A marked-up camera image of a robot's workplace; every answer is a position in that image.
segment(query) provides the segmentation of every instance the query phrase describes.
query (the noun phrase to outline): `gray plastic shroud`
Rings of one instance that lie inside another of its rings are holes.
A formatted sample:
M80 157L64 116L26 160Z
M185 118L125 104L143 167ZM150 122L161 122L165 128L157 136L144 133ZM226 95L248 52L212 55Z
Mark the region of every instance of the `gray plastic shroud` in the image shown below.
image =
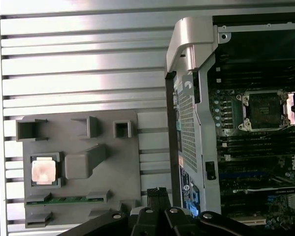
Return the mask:
M22 136L24 127L21 124L24 123L33 123L29 125L34 127L33 135ZM126 130L122 137L114 135L118 123L122 124L123 131ZM136 128L137 114L134 111L35 115L18 121L18 141L23 141L26 227L79 224L100 212L121 208L130 211L139 206L141 186ZM61 156L57 162L58 177L64 180L60 187L33 186L31 162L37 153L45 153L45 156L58 153ZM79 163L74 160L76 157L80 158ZM50 197L104 200L99 203L50 204ZM28 204L41 201L46 204Z

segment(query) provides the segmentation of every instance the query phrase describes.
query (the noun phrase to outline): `sticker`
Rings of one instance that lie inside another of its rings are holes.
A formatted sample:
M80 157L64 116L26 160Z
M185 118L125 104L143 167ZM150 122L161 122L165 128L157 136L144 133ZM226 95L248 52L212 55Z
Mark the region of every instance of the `sticker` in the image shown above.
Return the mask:
M189 174L179 166L180 190L181 190L181 207L187 208L188 202L191 201L191 187Z

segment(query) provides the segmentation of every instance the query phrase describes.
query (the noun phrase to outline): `blue connector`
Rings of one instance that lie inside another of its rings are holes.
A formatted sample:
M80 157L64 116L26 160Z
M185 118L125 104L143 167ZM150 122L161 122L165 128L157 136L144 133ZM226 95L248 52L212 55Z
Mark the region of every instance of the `blue connector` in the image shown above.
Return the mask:
M187 202L187 206L193 217L197 217L199 215L199 209L194 203Z

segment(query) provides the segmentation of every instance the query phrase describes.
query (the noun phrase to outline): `screw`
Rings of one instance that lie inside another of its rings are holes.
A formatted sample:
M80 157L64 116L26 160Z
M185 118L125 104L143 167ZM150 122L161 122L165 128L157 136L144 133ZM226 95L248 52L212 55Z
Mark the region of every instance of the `screw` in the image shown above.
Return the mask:
M170 211L170 213L177 213L178 212L178 210L176 208L172 208L169 211Z
M113 218L114 219L120 219L121 218L121 215L116 214L116 215L113 216Z
M211 214L209 214L209 213L205 213L205 214L203 215L203 217L204 217L205 219L212 219L212 218L213 218L213 216L212 216Z

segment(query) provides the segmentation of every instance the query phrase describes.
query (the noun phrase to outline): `cpu socket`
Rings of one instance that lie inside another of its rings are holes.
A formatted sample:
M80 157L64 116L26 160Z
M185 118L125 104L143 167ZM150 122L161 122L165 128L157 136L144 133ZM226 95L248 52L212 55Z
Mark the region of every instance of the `cpu socket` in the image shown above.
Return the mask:
M243 123L239 130L274 131L290 125L288 93L282 90L249 91L236 96L242 102Z

